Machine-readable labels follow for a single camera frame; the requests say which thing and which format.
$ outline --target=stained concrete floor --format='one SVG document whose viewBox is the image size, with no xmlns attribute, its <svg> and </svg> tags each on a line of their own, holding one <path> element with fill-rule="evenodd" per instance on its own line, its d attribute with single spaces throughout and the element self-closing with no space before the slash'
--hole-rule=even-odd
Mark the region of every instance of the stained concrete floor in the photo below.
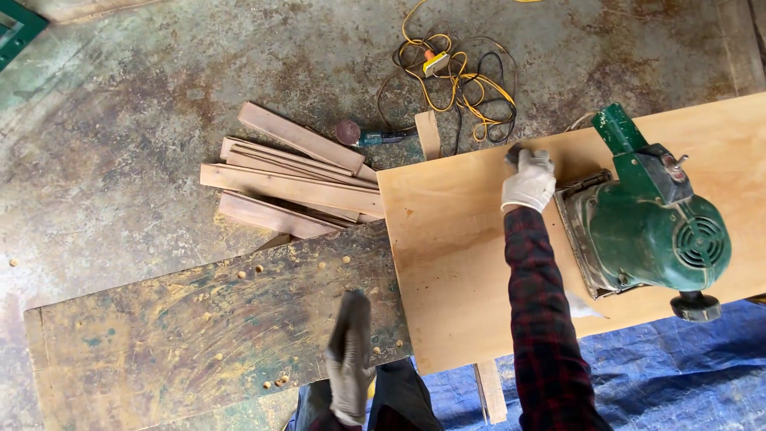
<svg viewBox="0 0 766 431">
<path fill-rule="evenodd" d="M 247 135 L 236 120 L 245 100 L 328 136 L 345 117 L 380 125 L 375 92 L 395 71 L 391 51 L 413 5 L 151 2 L 54 25 L 2 72 L 0 427 L 42 427 L 22 311 L 240 255 L 275 235 L 216 216 L 217 191 L 198 184 L 198 164 L 216 160 L 223 136 Z M 720 14 L 714 0 L 430 0 L 410 29 L 445 21 L 456 39 L 503 43 L 519 64 L 514 137 L 523 138 L 558 133 L 611 101 L 637 116 L 748 92 Z M 472 67 L 492 48 L 468 45 Z M 382 106 L 400 126 L 424 110 L 403 79 Z M 437 121 L 449 151 L 454 113 Z M 462 151 L 486 146 L 469 136 L 465 127 Z M 368 161 L 385 169 L 418 154 L 409 140 L 370 150 Z M 237 428 L 210 421 L 165 428 Z"/>
</svg>

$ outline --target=work glove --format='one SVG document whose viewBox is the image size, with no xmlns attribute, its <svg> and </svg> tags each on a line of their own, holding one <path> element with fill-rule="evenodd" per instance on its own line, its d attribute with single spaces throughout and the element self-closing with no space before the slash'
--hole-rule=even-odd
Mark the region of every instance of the work glove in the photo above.
<svg viewBox="0 0 766 431">
<path fill-rule="evenodd" d="M 548 205 L 556 187 L 553 162 L 546 150 L 534 153 L 524 149 L 519 153 L 519 171 L 502 184 L 502 204 L 521 205 L 542 210 Z"/>
<path fill-rule="evenodd" d="M 332 391 L 330 409 L 343 425 L 365 423 L 367 388 L 375 377 L 371 353 L 370 301 L 360 291 L 347 291 L 325 350 Z"/>
</svg>

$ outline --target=plaid flannel sleeve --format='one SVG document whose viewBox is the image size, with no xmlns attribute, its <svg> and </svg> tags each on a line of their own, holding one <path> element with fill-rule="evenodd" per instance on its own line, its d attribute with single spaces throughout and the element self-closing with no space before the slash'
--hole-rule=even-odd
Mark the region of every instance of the plaid flannel sleeve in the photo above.
<svg viewBox="0 0 766 431">
<path fill-rule="evenodd" d="M 516 387 L 523 429 L 611 429 L 596 412 L 590 367 L 580 355 L 540 213 L 505 217 Z"/>
</svg>

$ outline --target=orbital sander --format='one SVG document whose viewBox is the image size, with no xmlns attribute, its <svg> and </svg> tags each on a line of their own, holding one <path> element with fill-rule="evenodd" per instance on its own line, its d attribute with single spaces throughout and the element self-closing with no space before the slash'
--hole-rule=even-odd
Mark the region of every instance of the orbital sander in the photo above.
<svg viewBox="0 0 766 431">
<path fill-rule="evenodd" d="M 701 290 L 732 256 L 719 211 L 694 194 L 676 159 L 648 144 L 619 104 L 591 121 L 611 150 L 619 180 L 603 169 L 556 189 L 554 198 L 588 293 L 593 299 L 644 285 L 679 291 L 676 316 L 707 322 L 721 304 Z"/>
</svg>

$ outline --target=pants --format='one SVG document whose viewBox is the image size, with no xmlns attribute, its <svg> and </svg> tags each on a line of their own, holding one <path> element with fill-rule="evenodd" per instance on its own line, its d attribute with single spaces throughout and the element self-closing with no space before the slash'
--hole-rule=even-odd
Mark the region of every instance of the pants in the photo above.
<svg viewBox="0 0 766 431">
<path fill-rule="evenodd" d="M 304 431 L 321 413 L 327 411 L 332 401 L 329 380 L 320 380 L 301 387 L 298 392 L 298 408 L 290 420 L 288 429 Z M 434 416 L 430 393 L 423 379 L 417 375 L 410 358 L 378 366 L 375 396 L 372 398 L 367 429 L 375 429 L 378 411 L 388 405 L 406 417 L 421 431 L 443 431 Z"/>
</svg>

